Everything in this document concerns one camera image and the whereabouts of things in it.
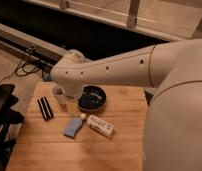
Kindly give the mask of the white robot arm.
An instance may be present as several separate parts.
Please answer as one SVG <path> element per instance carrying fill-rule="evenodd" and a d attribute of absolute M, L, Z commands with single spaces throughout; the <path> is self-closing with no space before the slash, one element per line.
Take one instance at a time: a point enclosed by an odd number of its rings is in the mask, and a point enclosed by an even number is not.
<path fill-rule="evenodd" d="M 143 171 L 202 171 L 202 39 L 162 43 L 88 61 L 69 50 L 51 70 L 68 101 L 86 85 L 141 87 L 148 103 Z"/>

